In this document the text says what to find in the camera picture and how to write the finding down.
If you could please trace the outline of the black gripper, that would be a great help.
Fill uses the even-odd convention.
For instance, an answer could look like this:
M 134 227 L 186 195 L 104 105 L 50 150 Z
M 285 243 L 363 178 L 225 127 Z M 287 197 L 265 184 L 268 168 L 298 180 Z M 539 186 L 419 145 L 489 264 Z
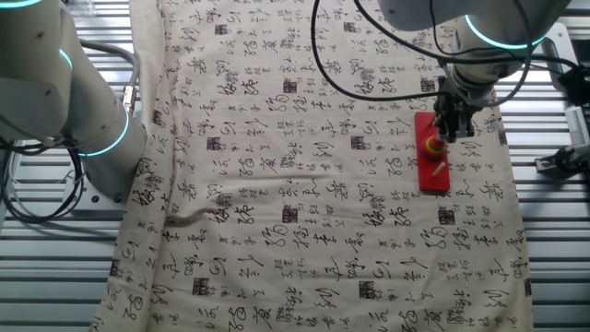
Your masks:
M 438 136 L 444 136 L 446 143 L 454 143 L 460 122 L 468 123 L 479 107 L 469 104 L 452 91 L 441 91 L 434 103 L 433 126 L 438 128 Z

